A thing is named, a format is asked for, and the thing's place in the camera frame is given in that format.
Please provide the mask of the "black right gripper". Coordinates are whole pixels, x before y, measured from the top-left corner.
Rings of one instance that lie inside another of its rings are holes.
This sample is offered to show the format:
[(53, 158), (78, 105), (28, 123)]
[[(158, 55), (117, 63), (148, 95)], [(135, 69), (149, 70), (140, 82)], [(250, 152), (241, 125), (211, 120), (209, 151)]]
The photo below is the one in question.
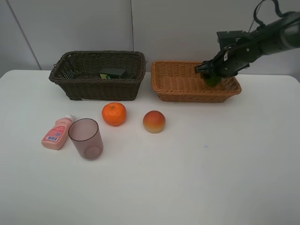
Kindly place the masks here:
[(211, 61), (204, 61), (195, 66), (195, 72), (211, 76), (236, 76), (260, 58), (260, 47), (257, 42), (237, 45), (227, 50), (221, 50)]

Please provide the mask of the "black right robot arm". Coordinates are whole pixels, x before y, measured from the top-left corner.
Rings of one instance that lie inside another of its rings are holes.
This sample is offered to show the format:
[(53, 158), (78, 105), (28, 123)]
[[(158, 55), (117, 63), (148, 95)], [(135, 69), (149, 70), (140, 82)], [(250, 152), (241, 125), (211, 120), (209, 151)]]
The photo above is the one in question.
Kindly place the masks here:
[(260, 25), (252, 32), (242, 30), (219, 31), (220, 51), (211, 60), (195, 67), (205, 79), (236, 76), (262, 56), (272, 55), (300, 47), (300, 13)]

